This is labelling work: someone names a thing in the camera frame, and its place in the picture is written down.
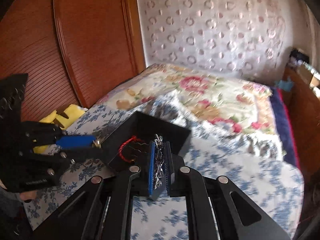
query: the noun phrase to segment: red string bracelet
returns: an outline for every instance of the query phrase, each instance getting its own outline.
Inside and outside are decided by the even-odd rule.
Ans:
[[[122,160],[124,160],[125,162],[127,162],[127,163],[131,163],[131,162],[134,162],[134,161],[135,161],[135,159],[128,160],[126,157],[124,157],[124,156],[122,155],[122,150],[123,150],[123,148],[124,148],[128,143],[130,143],[130,142],[143,142],[143,140],[141,140],[141,139],[139,139],[137,136],[133,135],[129,140],[125,141],[125,142],[120,146],[120,148],[119,148],[119,150],[118,150],[118,154],[119,154],[120,158],[121,158]]]

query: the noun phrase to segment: light blue object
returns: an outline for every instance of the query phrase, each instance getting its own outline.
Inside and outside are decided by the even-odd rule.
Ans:
[[[149,196],[151,196],[153,193],[153,170],[154,170],[153,165],[154,165],[154,159],[155,159],[155,148],[156,148],[156,144],[155,142],[152,142],[150,167],[149,167],[149,185],[148,185]]]
[[[287,81],[280,80],[280,81],[275,82],[275,84],[276,84],[275,86],[277,88],[280,88],[280,89],[282,89],[282,90],[284,90],[286,92],[290,92],[292,87],[293,87],[293,85],[294,85],[294,82],[292,82],[291,78],[288,77]]]
[[[74,147],[89,147],[95,139],[96,137],[93,135],[63,136],[58,141],[56,141],[56,145],[61,146],[62,149],[69,149]]]

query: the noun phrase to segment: blue gripper pad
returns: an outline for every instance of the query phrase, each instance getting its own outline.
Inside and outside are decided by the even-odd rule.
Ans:
[[[153,173],[154,173],[154,161],[155,161],[155,151],[156,151],[156,144],[152,142],[151,145],[151,156],[150,156],[150,167],[149,167],[149,180],[148,180],[148,191],[149,196],[153,194]]]
[[[95,139],[96,137],[93,135],[67,135],[57,140],[56,145],[59,145],[62,149],[90,147]]]

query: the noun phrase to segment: reddish-brown wardrobe door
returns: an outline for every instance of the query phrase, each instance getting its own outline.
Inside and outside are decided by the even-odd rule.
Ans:
[[[63,59],[85,107],[137,74],[125,10],[122,0],[54,0]]]
[[[22,120],[78,103],[59,51],[52,0],[15,0],[0,22],[0,78],[29,73]]]

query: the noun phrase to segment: floral blanket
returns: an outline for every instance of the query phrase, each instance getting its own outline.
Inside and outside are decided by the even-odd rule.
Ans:
[[[270,144],[261,143],[263,140],[257,133],[230,135],[219,126],[206,121],[200,122],[183,106],[179,95],[179,92],[174,90],[130,111],[112,109],[106,104],[96,105],[70,126],[68,132],[94,134],[103,139],[136,110],[187,127],[192,131],[192,139],[185,157],[186,164],[207,177],[215,179],[219,175],[228,176],[293,236],[303,200],[304,185],[300,171],[276,159],[253,156],[250,151],[252,145],[255,145],[257,150],[269,157]],[[51,146],[47,154],[56,150],[55,146]],[[33,229],[93,175],[107,178],[112,176],[112,173],[99,160],[70,165],[61,177],[60,187],[45,189],[41,192],[41,198],[25,203]],[[157,201],[135,197],[131,239],[188,239],[185,199],[168,198],[165,193]]]
[[[250,152],[283,160],[269,87],[240,79],[215,77],[205,71],[171,64],[154,64],[98,101],[114,109],[130,110],[175,92],[180,108],[194,120],[209,123],[218,133],[255,138]]]

